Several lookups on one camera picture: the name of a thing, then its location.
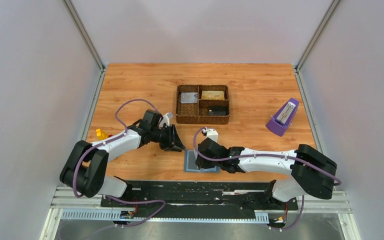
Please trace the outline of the teal leather card holder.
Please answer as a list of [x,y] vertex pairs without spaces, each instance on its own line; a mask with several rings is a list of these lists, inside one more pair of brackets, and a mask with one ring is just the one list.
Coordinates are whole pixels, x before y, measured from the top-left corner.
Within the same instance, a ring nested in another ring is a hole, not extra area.
[[196,165],[196,156],[193,150],[186,150],[184,154],[183,171],[186,173],[219,173],[221,170],[218,166],[212,168],[199,168]]

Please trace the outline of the black VIP card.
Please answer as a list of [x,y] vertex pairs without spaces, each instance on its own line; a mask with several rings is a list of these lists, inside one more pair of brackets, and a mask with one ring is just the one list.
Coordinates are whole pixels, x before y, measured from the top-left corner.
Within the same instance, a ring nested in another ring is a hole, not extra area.
[[209,106],[207,114],[209,116],[227,116],[229,108],[227,106]]

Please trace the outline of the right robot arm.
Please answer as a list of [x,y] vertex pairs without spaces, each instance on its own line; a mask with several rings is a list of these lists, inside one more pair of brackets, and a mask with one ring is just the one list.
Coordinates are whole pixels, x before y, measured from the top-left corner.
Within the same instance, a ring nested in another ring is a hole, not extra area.
[[275,179],[265,191],[266,204],[278,209],[285,202],[301,195],[330,200],[334,187],[342,184],[336,177],[337,164],[307,144],[288,151],[258,151],[243,146],[226,148],[205,138],[193,144],[197,154],[196,165],[205,169],[218,166],[230,174],[270,172],[287,175]]

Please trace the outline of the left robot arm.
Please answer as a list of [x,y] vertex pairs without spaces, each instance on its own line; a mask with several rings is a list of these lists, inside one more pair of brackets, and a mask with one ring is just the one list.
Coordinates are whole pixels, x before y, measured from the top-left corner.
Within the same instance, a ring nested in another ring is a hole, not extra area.
[[78,141],[59,175],[61,183],[71,187],[79,196],[112,196],[120,206],[133,201],[132,185],[125,180],[106,175],[108,163],[122,154],[158,143],[163,151],[182,152],[186,148],[170,123],[172,115],[148,109],[143,118],[104,140],[89,143]]

